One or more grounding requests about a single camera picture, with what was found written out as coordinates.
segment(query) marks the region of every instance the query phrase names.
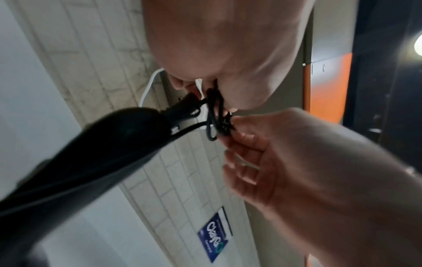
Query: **tile wall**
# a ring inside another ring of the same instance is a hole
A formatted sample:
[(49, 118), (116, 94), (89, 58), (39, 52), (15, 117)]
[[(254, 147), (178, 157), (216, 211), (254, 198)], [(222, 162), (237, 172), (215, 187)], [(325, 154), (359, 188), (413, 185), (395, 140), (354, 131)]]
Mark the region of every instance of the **tile wall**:
[[(83, 127), (136, 106), (153, 71), (138, 0), (10, 0), (16, 19)], [(146, 106), (166, 108), (160, 81)], [(224, 148), (205, 132), (168, 145), (121, 185), (177, 267), (211, 266), (198, 230), (224, 206), (233, 230), (213, 266), (258, 267), (244, 202), (222, 180)]]

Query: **bright light bulb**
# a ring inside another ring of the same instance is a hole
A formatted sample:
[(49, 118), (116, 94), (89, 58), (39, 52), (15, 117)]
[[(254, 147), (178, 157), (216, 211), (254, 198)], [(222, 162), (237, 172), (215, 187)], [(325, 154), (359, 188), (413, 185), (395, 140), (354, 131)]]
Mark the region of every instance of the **bright light bulb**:
[(415, 42), (415, 51), (419, 56), (422, 56), (422, 35)]

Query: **white wall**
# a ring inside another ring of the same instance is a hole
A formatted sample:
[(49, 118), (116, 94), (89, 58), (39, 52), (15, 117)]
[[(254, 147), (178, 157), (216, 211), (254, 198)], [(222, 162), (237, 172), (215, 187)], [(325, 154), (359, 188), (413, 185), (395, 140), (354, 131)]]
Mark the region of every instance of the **white wall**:
[[(0, 0), (0, 198), (80, 127)], [(171, 266), (116, 187), (42, 242), (53, 267)]]

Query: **hand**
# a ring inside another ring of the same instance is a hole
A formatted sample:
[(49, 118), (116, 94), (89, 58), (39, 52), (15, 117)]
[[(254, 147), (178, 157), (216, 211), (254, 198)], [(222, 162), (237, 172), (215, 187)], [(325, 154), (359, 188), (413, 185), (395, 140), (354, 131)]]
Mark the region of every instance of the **hand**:
[(277, 89), (315, 0), (143, 0), (146, 36), (176, 89), (218, 81), (226, 108), (251, 109)]
[(301, 110), (232, 123), (226, 185), (298, 249), (325, 267), (420, 265), (422, 184), (397, 159)]

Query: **sticker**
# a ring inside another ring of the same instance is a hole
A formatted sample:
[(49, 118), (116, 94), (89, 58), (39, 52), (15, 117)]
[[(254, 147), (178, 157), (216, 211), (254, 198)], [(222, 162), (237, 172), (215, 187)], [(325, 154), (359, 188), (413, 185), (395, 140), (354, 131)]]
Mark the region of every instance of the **sticker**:
[(233, 237), (224, 207), (214, 214), (211, 220), (199, 231), (198, 236), (208, 258), (211, 262), (214, 262)]

